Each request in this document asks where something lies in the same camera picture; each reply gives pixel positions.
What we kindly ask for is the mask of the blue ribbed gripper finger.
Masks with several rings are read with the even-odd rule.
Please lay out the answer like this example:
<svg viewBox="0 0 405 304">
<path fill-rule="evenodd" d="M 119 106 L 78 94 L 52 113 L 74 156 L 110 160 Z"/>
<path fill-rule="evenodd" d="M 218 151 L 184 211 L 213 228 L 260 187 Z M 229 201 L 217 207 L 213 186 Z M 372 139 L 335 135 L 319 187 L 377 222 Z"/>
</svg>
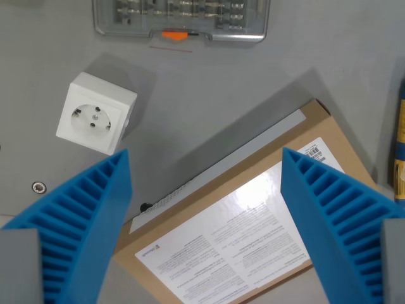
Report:
<svg viewBox="0 0 405 304">
<path fill-rule="evenodd" d="M 132 199 L 128 151 L 84 170 L 3 229 L 39 234 L 44 303 L 96 303 Z"/>
<path fill-rule="evenodd" d="M 281 193 L 330 303 L 383 303 L 380 233 L 404 208 L 378 191 L 289 148 Z"/>
</svg>

